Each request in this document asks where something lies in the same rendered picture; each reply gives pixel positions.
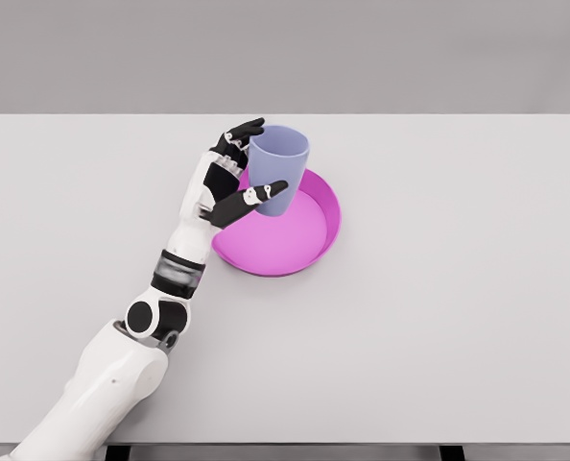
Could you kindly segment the magenta pink plate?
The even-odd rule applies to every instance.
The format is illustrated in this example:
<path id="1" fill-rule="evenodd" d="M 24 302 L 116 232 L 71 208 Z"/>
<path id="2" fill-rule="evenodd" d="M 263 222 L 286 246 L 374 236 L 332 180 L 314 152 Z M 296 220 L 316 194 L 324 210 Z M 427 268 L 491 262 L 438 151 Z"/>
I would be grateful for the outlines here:
<path id="1" fill-rule="evenodd" d="M 336 241 L 341 223 L 336 193 L 323 177 L 307 169 L 283 215 L 270 217 L 254 211 L 219 232 L 212 248 L 243 272 L 283 277 L 320 260 Z"/>

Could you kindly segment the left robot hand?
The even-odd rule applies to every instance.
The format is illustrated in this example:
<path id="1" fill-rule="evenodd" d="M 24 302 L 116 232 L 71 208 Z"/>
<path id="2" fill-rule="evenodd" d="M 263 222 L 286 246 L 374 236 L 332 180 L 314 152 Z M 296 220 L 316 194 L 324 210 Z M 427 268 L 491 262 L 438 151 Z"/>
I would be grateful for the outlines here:
<path id="1" fill-rule="evenodd" d="M 201 155 L 180 208 L 183 222 L 205 221 L 222 230 L 288 189 L 285 180 L 239 188 L 249 164 L 250 139 L 264 132 L 264 123 L 259 117 L 223 132 Z"/>

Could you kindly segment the lavender blue cup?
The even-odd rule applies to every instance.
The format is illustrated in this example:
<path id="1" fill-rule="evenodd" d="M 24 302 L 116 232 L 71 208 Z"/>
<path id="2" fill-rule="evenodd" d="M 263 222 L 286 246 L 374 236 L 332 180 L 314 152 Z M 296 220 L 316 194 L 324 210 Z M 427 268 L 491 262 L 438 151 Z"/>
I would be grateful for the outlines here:
<path id="1" fill-rule="evenodd" d="M 308 138 L 282 125 L 264 126 L 264 132 L 249 141 L 249 184 L 271 185 L 285 181 L 288 187 L 275 194 L 257 211 L 265 216 L 284 214 L 298 191 L 310 153 Z"/>

